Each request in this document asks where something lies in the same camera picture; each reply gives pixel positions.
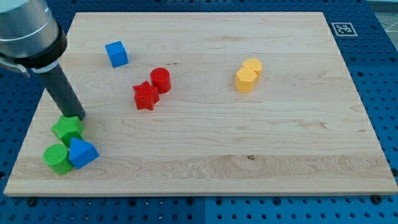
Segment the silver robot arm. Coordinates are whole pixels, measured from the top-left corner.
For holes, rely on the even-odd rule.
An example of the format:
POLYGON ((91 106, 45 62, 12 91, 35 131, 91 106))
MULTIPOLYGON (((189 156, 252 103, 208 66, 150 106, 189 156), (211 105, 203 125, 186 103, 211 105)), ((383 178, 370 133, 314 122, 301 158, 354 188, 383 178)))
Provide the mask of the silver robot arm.
POLYGON ((1 67, 30 76, 55 68, 66 35, 45 0, 1 0, 1 67))

